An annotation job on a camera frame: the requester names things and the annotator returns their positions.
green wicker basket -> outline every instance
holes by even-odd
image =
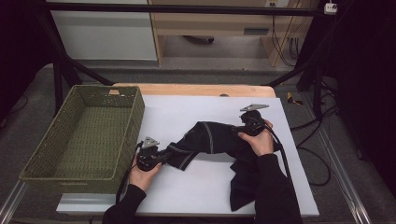
[[[144,110],[138,87],[74,86],[20,180],[58,193],[116,193]]]

white tabletop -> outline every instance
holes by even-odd
[[[264,119],[274,124],[274,132],[285,148],[291,177],[302,217],[318,216],[318,208],[308,185],[304,168],[291,136],[282,104],[277,98],[160,96],[144,95],[146,109],[139,139],[150,136],[165,149],[177,142],[197,121],[215,121],[243,125],[239,109],[250,104],[266,104],[259,110]],[[280,153],[279,164],[285,173]],[[232,212],[230,207],[230,169],[234,158],[227,154],[200,153],[185,171],[163,166],[140,204],[140,216],[253,216],[254,203]],[[69,215],[102,215],[115,202],[115,195],[64,194],[57,211]]]

dark garment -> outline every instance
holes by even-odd
[[[207,154],[227,153],[235,158],[231,169],[230,206],[236,211],[255,199],[259,185],[257,155],[250,144],[232,131],[233,125],[217,122],[197,122],[177,143],[171,143],[165,151],[172,152],[167,161],[171,166],[185,170],[200,152]]]
[[[301,224],[300,209],[293,187],[279,168],[275,154],[257,159],[259,186],[255,193],[256,224]],[[143,190],[130,185],[125,197],[111,206],[103,218],[103,224],[142,223],[134,219],[137,206],[146,197]]]

gray floor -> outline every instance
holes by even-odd
[[[113,66],[110,69],[92,64],[104,77],[122,82],[154,83],[212,83],[212,84],[248,84],[260,85],[285,74],[291,68],[280,64],[269,66],[266,54],[260,42],[254,38],[216,37],[212,45],[191,42],[188,38],[175,36],[168,38],[165,49],[164,65],[152,64],[131,66]],[[84,81],[92,81],[81,76]],[[291,79],[276,87],[276,96],[282,101],[290,127],[311,120],[309,106],[303,96],[295,90],[295,81]],[[294,100],[303,100],[304,105],[287,101],[290,92]],[[38,145],[54,113],[53,76],[50,69],[40,71],[35,81],[15,107],[21,106],[25,99],[27,105],[19,112],[7,118],[7,126],[0,130],[0,202],[4,202],[18,180],[23,165]],[[323,98],[323,111],[334,105],[331,96]],[[313,135],[305,144],[325,161],[328,161],[326,147],[331,143],[341,158],[346,172],[359,193],[367,213],[373,223],[396,223],[396,201],[391,196],[373,165],[361,161],[356,156],[356,148],[350,140],[343,121],[335,114],[326,118],[322,127],[330,137],[322,142],[318,134]],[[296,144],[308,136],[314,127],[293,132]],[[326,179],[323,163],[312,154],[299,150],[299,154],[310,182],[322,182]],[[323,187],[311,186],[320,212],[319,217],[305,218],[305,223],[356,223],[348,206],[348,198],[332,173],[331,181]],[[46,194],[29,188],[17,208],[14,218],[33,218],[40,220],[84,221],[88,217],[70,217],[56,213],[56,205],[61,195]]]

black metal frame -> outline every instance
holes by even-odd
[[[47,52],[54,64],[56,112],[63,103],[62,77],[69,86],[81,84],[75,68],[80,72],[98,80],[104,85],[115,83],[99,76],[84,65],[74,61],[67,55],[62,40],[55,34],[43,12],[61,11],[96,11],[96,12],[161,12],[161,13],[198,13],[198,14],[236,14],[236,15],[272,15],[272,16],[326,16],[323,9],[316,8],[273,8],[273,7],[223,7],[223,6],[179,6],[179,5],[135,5],[135,4],[86,4],[86,3],[47,3],[44,0],[24,0],[30,9],[32,24],[45,33],[49,45]],[[285,76],[274,80],[266,86],[275,87],[285,80],[312,68],[314,62],[307,62]]]

